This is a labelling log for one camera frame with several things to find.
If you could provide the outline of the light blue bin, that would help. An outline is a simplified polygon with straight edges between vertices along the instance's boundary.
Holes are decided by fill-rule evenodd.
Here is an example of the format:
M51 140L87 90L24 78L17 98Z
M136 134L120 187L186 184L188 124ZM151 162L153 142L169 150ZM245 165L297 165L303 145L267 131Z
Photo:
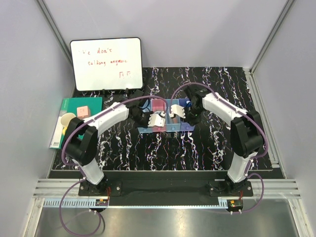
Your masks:
M147 99L144 103L144 105L142 106L142 112L151 112L152 111L152 106L151 106L151 99ZM143 127L137 127L138 131L140 134L142 133L152 133L153 132L153 127L147 127L147 128L143 128Z

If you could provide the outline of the grey blue glue stick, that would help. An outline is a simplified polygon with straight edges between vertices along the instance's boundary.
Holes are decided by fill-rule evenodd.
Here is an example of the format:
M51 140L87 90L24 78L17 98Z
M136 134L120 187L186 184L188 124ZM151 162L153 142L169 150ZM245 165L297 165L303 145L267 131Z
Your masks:
M185 110L186 110L186 111L189 111L190 108L191 108L191 106L192 106L192 103L191 103L191 101L188 100L188 101L186 102L186 105L185 105Z

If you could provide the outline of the pink bin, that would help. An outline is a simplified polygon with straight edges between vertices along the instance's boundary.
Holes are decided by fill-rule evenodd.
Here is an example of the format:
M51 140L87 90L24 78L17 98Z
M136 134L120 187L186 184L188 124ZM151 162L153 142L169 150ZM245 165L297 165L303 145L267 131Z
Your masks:
M165 102L160 99L152 99L151 100L152 112L155 111L165 111ZM165 132L166 128L164 127L153 127L153 132Z

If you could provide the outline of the teal blue bin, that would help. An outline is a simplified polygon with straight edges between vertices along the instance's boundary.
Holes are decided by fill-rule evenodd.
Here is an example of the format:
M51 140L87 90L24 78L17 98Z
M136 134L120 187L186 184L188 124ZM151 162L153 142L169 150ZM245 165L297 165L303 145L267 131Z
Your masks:
M165 128L166 132L179 132L180 131L180 117L176 116L178 123L173 123L172 118L169 117L169 111L166 114Z

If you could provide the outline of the purple bin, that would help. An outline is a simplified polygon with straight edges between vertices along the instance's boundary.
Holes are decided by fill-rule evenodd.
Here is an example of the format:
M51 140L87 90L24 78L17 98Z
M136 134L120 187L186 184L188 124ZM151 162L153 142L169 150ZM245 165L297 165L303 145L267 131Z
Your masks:
M185 107L186 102L189 99L178 99L179 105L182 107ZM190 131L192 132L194 130L195 126L191 126L189 123L187 123L183 118L180 118L180 131Z

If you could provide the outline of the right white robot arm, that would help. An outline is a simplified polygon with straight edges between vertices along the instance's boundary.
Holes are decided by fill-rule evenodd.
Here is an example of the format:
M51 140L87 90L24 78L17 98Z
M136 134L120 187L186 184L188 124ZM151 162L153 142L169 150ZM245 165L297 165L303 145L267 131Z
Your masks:
M253 160L268 152L268 141L260 114L256 110L247 111L233 105L201 83L188 83L184 92L190 100L190 105L184 108L185 121L191 126L201 121L201 115L205 111L214 113L229 125L234 155L218 192L237 195L245 186Z

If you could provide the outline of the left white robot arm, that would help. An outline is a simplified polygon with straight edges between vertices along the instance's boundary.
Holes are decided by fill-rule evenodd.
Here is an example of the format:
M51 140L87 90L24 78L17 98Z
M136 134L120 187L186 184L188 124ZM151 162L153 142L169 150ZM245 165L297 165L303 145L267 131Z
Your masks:
M106 192L107 178L96 161L98 138L106 130L127 119L139 127L147 128L153 112L143 111L143 100L150 99L141 92L137 96L114 102L107 109L86 119L70 120L61 145L62 159L66 165L76 165L83 175L83 187L100 196Z

